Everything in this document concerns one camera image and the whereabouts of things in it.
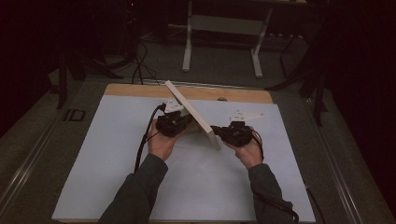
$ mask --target person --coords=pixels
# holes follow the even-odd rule
[[[99,223],[149,223],[158,188],[168,170],[164,161],[171,155],[175,142],[183,134],[166,137],[155,128],[156,121],[152,121],[148,134],[147,157],[134,174],[126,177],[113,202],[101,215]],[[259,144],[253,140],[243,147],[224,144],[235,151],[235,156],[247,168],[257,222],[294,223],[290,214],[265,201],[270,199],[278,205],[292,208],[292,203],[282,199],[281,189],[269,166],[262,162]]]

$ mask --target left hand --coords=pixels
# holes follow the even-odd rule
[[[184,133],[181,132],[175,137],[167,137],[156,129],[155,125],[157,120],[154,119],[151,123],[151,130],[148,133],[148,153],[159,157],[163,161],[166,161],[171,155],[173,147],[177,139]]]
[[[224,145],[235,150],[235,156],[247,169],[262,163],[262,150],[254,139],[251,139],[247,145],[242,147],[236,147],[226,142],[224,142]]]

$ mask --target gray sleeve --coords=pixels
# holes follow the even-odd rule
[[[158,187],[167,170],[163,160],[148,154],[137,172],[126,177],[113,202],[100,217],[99,223],[149,223]]]
[[[281,206],[292,208],[292,203],[282,199],[282,190],[270,167],[263,163],[248,170],[250,187],[253,192],[254,210],[258,223],[294,223],[289,213],[282,211],[264,201],[268,199]]]

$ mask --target black cable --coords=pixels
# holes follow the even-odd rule
[[[262,200],[263,202],[265,202],[265,203],[267,203],[267,204],[269,204],[269,205],[271,205],[271,206],[273,206],[273,207],[275,207],[275,208],[277,208],[277,209],[279,209],[279,210],[281,210],[283,212],[289,213],[292,217],[294,217],[294,223],[298,223],[298,221],[300,220],[300,218],[297,215],[297,213],[294,212],[291,208],[289,208],[289,207],[287,207],[285,205],[279,204],[279,203],[275,203],[275,202],[265,198],[264,196],[260,195],[259,193],[254,193],[254,195],[259,197],[260,200]]]
[[[141,81],[141,83],[143,84],[143,80],[142,80],[142,78],[141,78],[141,69],[140,69],[140,66],[141,66],[142,62],[145,60],[146,56],[148,55],[148,48],[147,48],[144,44],[142,44],[141,42],[139,42],[139,44],[142,45],[142,46],[145,48],[145,54],[144,54],[143,57],[141,58],[141,61],[139,61],[139,57],[138,57],[137,54],[136,54],[136,57],[135,57],[135,58],[136,58],[136,61],[137,61],[137,67],[136,67],[136,69],[134,70],[134,73],[133,73],[133,75],[132,75],[132,84],[134,84],[134,77],[136,76],[137,71],[139,71],[140,81]]]
[[[108,68],[110,70],[114,70],[123,66],[128,65],[129,63],[133,63],[134,55],[132,53],[127,53],[124,59],[116,63],[100,63],[103,67]]]
[[[264,151],[262,149],[262,137],[260,136],[260,134],[254,130],[252,130],[255,134],[257,134],[257,136],[259,136],[260,139],[258,139],[254,134],[252,134],[251,136],[253,137],[254,141],[257,142],[257,144],[259,144],[260,147],[260,151],[262,153],[262,160],[264,160]]]
[[[261,150],[261,154],[262,154],[262,160],[264,160],[264,152],[263,152],[263,150],[262,150],[262,137],[260,136],[260,134],[259,134],[258,132],[254,131],[254,130],[252,130],[252,131],[253,131],[255,134],[257,134],[257,136],[255,136],[255,135],[252,133],[251,136],[252,136],[252,138],[254,139],[254,141],[256,141],[256,142],[259,144],[259,147],[260,147],[260,150]],[[259,193],[255,193],[255,195],[256,195],[257,197],[259,197],[259,198],[260,198],[262,201],[264,201],[265,203],[267,203],[267,204],[269,204],[269,205],[271,205],[271,206],[273,206],[273,207],[275,207],[275,208],[277,208],[277,209],[280,209],[280,210],[282,210],[282,211],[284,211],[284,212],[286,212],[286,213],[289,213],[291,216],[294,217],[294,222],[295,222],[295,223],[298,223],[298,221],[299,221],[299,216],[298,216],[297,213],[294,212],[291,208],[289,208],[289,207],[287,207],[287,206],[284,206],[284,205],[282,205],[282,204],[279,204],[279,203],[275,203],[275,202],[273,202],[273,201],[271,201],[271,200],[269,200],[269,199],[263,197],[263,196],[260,195]]]
[[[312,191],[309,189],[309,185],[305,184],[305,188],[306,188],[306,191],[308,192],[309,196],[311,196],[312,201],[314,201],[314,204],[315,204],[315,206],[317,207],[318,212],[319,212],[319,214],[320,214],[320,218],[322,219],[323,223],[326,224],[326,220],[324,219],[323,213],[322,213],[321,209],[319,208],[318,202],[317,202],[317,200],[315,199],[314,194],[313,194]]]
[[[147,46],[143,43],[140,43],[140,44],[145,48],[146,52],[148,52]],[[157,76],[157,72],[154,69],[149,68],[143,60],[141,62],[141,65],[143,65],[144,68],[146,68],[146,71],[149,73],[150,77],[153,78],[157,82],[157,84],[160,86],[160,83],[158,82],[157,78],[155,78]]]
[[[155,110],[152,112],[151,118],[148,121],[148,127],[146,129],[145,134],[143,134],[142,137],[142,141],[140,142],[140,146],[139,149],[137,150],[137,155],[136,155],[136,161],[134,163],[134,173],[136,173],[136,171],[139,169],[139,165],[140,165],[140,158],[142,157],[142,152],[143,152],[143,146],[146,144],[146,142],[148,141],[148,134],[149,134],[149,128],[151,126],[151,122],[154,119],[155,114],[157,113],[157,111],[159,109],[161,110],[165,110],[166,108],[166,104],[161,104],[158,105]]]

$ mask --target white sheet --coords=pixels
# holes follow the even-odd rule
[[[149,117],[167,99],[105,95],[64,185],[52,218],[98,219],[134,169]],[[286,201],[302,222],[315,222],[301,174],[277,105],[190,100],[210,125],[228,126],[237,110],[263,113],[247,121],[263,140],[264,156]],[[233,150],[219,140],[216,150],[203,133],[189,133],[166,161],[169,171],[160,186],[151,220],[255,220],[248,171]],[[145,147],[142,160],[147,155]]]

